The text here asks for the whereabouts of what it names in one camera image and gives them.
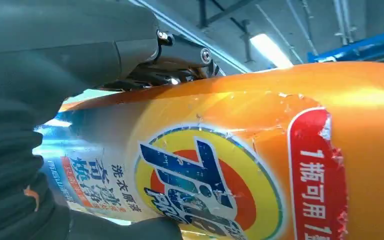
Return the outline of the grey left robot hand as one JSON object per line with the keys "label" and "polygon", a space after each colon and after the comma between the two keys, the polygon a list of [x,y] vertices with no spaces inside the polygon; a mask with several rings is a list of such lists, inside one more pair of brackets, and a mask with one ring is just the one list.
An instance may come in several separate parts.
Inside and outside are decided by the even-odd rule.
{"label": "grey left robot hand", "polygon": [[219,73],[209,50],[161,31],[123,0],[0,0],[0,240],[180,240],[167,217],[128,226],[59,203],[33,153],[35,131],[88,89],[152,84],[155,75]]}

